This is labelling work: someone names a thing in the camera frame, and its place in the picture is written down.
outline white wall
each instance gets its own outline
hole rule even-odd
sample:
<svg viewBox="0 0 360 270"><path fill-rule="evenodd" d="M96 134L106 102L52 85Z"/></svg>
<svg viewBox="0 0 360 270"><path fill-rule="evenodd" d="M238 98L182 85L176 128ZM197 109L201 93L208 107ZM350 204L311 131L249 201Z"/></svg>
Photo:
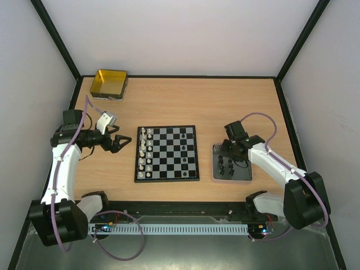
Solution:
<svg viewBox="0 0 360 270"><path fill-rule="evenodd" d="M30 1L0 4L0 269L51 165L50 138L75 80Z"/></svg>
<svg viewBox="0 0 360 270"><path fill-rule="evenodd" d="M83 75L277 75L317 2L43 0Z"/></svg>
<svg viewBox="0 0 360 270"><path fill-rule="evenodd" d="M360 236L360 2L331 1L283 88L309 170L325 182L348 269Z"/></svg>

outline white cable tray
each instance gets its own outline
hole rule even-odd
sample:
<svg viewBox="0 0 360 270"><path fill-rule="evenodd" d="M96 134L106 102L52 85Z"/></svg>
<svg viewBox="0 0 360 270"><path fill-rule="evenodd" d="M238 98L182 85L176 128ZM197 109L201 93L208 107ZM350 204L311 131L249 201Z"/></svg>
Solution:
<svg viewBox="0 0 360 270"><path fill-rule="evenodd" d="M244 224L141 224L145 235L248 235L248 225ZM89 224L89 234L93 234L95 223ZM136 224L117 224L114 228L104 228L98 235L139 235Z"/></svg>

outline chessboard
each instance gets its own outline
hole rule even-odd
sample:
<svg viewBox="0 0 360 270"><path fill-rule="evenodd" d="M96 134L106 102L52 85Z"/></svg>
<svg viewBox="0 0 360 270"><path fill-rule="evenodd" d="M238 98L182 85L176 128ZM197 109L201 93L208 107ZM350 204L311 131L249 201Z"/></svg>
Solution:
<svg viewBox="0 0 360 270"><path fill-rule="evenodd" d="M199 181L194 125L138 127L135 182Z"/></svg>

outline black bracket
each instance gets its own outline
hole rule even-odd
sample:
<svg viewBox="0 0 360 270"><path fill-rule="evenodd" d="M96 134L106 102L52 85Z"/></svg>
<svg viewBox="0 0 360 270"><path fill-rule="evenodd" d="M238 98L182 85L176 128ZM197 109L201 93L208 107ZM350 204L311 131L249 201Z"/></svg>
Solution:
<svg viewBox="0 0 360 270"><path fill-rule="evenodd" d="M317 172L313 172L307 173L305 179L318 193L330 215L330 204L322 177ZM324 218L319 202L300 179L291 180L285 185L283 212L290 225L298 230Z"/></svg>

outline chessboard frame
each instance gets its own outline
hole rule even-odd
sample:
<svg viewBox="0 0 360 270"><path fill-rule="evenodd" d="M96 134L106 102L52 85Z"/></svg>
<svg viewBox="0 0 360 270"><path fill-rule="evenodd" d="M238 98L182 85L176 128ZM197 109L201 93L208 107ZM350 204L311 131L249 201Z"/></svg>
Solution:
<svg viewBox="0 0 360 270"><path fill-rule="evenodd" d="M200 173L199 173L199 156L197 151L197 140L196 140L196 128L194 125L165 125L165 126L144 126L145 129L160 129L160 128L192 128L193 129L193 145L194 145L194 153L195 153L195 177L173 177L173 178L151 178L151 179L142 179L139 180L138 175L138 167L139 167L139 158L138 158L138 147L140 145L140 134L141 128L137 128L137 140L136 140L136 155L135 155L135 172L134 172L134 181L135 183L158 183L158 182L191 182L191 181L199 181Z"/></svg>

